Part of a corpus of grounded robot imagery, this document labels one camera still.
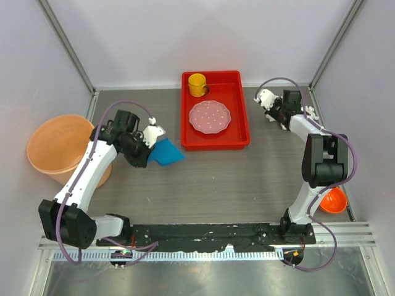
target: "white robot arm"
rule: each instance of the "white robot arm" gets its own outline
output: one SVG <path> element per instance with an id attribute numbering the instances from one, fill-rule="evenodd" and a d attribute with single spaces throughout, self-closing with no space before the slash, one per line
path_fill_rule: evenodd
<path id="1" fill-rule="evenodd" d="M 262 89 L 254 100 L 265 109 L 265 116 L 270 121 L 277 121 L 283 130 L 290 130 L 306 143 L 302 163 L 304 183 L 286 214 L 291 223 L 311 223 L 307 214 L 309 207 L 310 215 L 313 215 L 327 192 L 311 205 L 315 196 L 327 185 L 347 177 L 347 146 L 324 133 L 323 128 L 311 124 L 311 120 L 318 119 L 312 107 L 306 108 L 307 117 L 301 114 L 299 91 L 284 91 L 283 97 L 278 97 L 268 89 Z"/>
<path id="2" fill-rule="evenodd" d="M 65 199 L 67 201 L 61 214 L 60 225 L 61 237 L 65 244 L 86 249 L 92 241 L 104 237 L 118 237 L 122 234 L 125 239 L 130 238 L 128 218 L 112 214 L 90 218 L 86 212 L 98 182 L 118 153 L 123 153 L 132 166 L 146 167 L 148 156 L 157 138 L 165 134 L 165 131 L 155 124 L 154 118 L 150 118 L 150 125 L 143 132 L 138 131 L 138 123 L 139 118 L 136 115 L 119 110 L 114 121 L 96 127 L 100 128 L 96 147 L 93 141 L 96 129 L 92 132 L 86 152 L 70 180 L 54 200 L 43 200 L 39 206 L 39 215 L 48 239 L 56 241 L 56 218 Z M 77 183 L 70 195 L 70 188 L 75 182 Z"/>

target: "red tray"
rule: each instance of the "red tray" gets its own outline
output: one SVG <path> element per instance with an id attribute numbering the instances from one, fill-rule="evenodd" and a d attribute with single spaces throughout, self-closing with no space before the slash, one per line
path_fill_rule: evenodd
<path id="1" fill-rule="evenodd" d="M 189 93 L 188 78 L 193 73 L 183 73 L 181 86 L 181 145 L 188 151 L 240 150 L 250 143 L 246 106 L 239 71 L 216 71 L 202 73 L 210 92 L 202 97 Z M 189 123 L 189 112 L 202 101 L 223 103 L 230 111 L 231 122 L 217 134 L 196 131 Z"/>

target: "yellow cup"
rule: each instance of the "yellow cup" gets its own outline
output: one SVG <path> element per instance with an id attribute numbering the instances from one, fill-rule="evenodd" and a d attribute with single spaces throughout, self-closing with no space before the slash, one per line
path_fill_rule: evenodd
<path id="1" fill-rule="evenodd" d="M 209 92 L 206 78 L 203 74 L 195 73 L 188 78 L 189 93 L 193 97 L 202 97 Z"/>

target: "plate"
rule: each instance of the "plate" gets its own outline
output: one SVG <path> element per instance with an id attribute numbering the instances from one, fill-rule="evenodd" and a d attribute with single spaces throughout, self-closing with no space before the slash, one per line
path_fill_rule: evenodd
<path id="1" fill-rule="evenodd" d="M 203 101 L 189 112 L 193 128 L 204 134 L 217 134 L 225 130 L 231 121 L 230 111 L 217 101 Z"/>

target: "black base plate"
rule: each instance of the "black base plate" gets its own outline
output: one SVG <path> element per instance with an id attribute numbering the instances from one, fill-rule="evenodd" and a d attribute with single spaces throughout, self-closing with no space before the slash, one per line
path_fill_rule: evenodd
<path id="1" fill-rule="evenodd" d="M 273 250 L 273 245 L 301 243 L 315 244 L 312 233 L 305 237 L 282 236 L 280 225 L 254 224 L 137 224 L 133 236 L 138 246 L 159 242 L 157 252 L 221 252 L 231 244 L 235 252 L 264 252 Z M 110 243 L 99 240 L 97 245 Z"/>

